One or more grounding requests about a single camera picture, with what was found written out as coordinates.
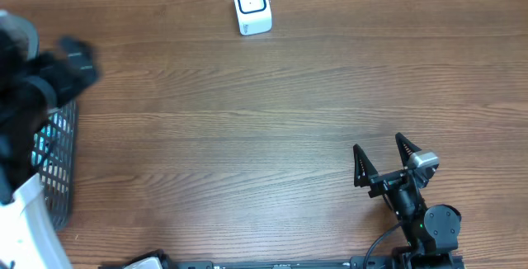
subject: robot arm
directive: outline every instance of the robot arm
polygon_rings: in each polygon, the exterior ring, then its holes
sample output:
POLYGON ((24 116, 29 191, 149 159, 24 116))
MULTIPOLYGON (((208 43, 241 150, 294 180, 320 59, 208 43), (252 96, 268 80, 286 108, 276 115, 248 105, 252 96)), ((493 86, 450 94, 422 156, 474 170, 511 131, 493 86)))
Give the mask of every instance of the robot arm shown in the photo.
POLYGON ((48 112, 97 80, 92 50, 65 37, 59 44, 66 60, 51 53, 26 60, 11 33, 0 30, 0 268, 71 268, 30 155, 48 112))
MULTIPOLYGON (((354 146, 354 186, 369 186, 371 198, 385 199, 409 243, 408 247, 393 250, 392 268, 463 267, 461 258, 451 255, 458 248, 460 212, 449 205, 427 208, 420 194, 420 189, 435 175, 440 159, 431 151, 421 150, 401 133, 396 134, 396 143, 403 169, 382 176, 363 149, 357 144, 354 146)), ((373 248, 365 257, 367 261, 373 248)))

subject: white device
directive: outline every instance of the white device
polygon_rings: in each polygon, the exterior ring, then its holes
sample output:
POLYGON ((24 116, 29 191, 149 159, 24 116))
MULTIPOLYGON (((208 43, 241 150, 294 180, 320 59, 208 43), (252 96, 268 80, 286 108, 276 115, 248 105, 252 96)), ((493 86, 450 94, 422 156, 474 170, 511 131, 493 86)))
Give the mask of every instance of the white device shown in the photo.
POLYGON ((124 269, 163 269, 163 267, 157 257, 147 257, 146 259, 128 265, 124 269))
POLYGON ((240 34, 255 35, 271 30, 270 0, 234 0, 240 34))
POLYGON ((50 221, 37 173, 0 205, 0 268, 72 269, 50 221))

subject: metal grid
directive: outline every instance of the metal grid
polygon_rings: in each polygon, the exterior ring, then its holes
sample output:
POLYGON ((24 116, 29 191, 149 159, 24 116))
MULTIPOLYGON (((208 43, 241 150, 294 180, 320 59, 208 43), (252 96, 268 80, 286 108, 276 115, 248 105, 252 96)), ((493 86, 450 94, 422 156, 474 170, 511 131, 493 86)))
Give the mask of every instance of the metal grid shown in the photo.
POLYGON ((55 230, 63 228, 71 215, 77 120, 77 104, 72 101, 51 115, 49 124, 34 135, 31 163, 42 165, 39 174, 55 230))

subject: wood grain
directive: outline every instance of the wood grain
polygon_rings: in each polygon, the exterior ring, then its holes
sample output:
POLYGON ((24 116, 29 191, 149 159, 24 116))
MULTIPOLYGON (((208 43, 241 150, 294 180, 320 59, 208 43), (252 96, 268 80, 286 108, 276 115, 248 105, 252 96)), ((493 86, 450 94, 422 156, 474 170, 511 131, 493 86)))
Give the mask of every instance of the wood grain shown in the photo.
POLYGON ((439 153, 423 194, 462 212, 467 267, 527 267, 527 3, 271 0, 272 32, 242 38, 232 0, 2 0, 45 48, 98 49, 60 233, 77 268, 364 254, 395 218, 351 147, 396 170, 398 131, 439 153))

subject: black cable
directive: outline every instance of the black cable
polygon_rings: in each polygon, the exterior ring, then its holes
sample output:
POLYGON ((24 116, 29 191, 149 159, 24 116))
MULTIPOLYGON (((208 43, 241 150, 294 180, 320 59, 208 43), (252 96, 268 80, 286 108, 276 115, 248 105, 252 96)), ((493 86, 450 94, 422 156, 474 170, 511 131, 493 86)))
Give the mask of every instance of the black cable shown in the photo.
POLYGON ((402 224, 403 224, 403 222, 398 222, 394 227, 392 227, 389 230, 387 230, 387 232, 383 233, 383 235, 379 236, 379 238, 377 238, 376 241, 374 241, 374 243, 372 243, 372 245, 369 248, 369 251, 366 252, 365 260, 363 260, 363 269, 366 269, 366 266, 367 266, 367 264, 369 262, 370 254, 374 251, 374 248, 376 248, 376 246, 381 242, 381 240, 383 240, 385 237, 389 236, 397 228, 401 227, 402 224))

